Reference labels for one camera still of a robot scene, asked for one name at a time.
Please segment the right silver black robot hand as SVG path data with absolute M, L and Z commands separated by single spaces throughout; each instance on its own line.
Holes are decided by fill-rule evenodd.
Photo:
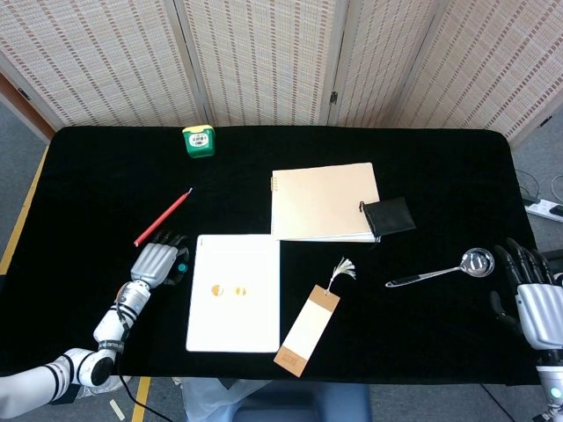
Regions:
M 494 251 L 507 275 L 518 316 L 508 314 L 500 295 L 493 291 L 489 302 L 496 319 L 523 336 L 535 350 L 560 350 L 562 273 L 554 273 L 547 258 L 537 250 L 527 249 L 510 237 L 506 244 L 496 245 Z

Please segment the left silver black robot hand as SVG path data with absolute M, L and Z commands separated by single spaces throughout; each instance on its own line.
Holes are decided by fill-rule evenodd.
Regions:
M 187 236 L 159 230 L 133 264 L 131 280 L 142 281 L 150 289 L 162 284 L 176 286 L 187 273 L 189 258 Z

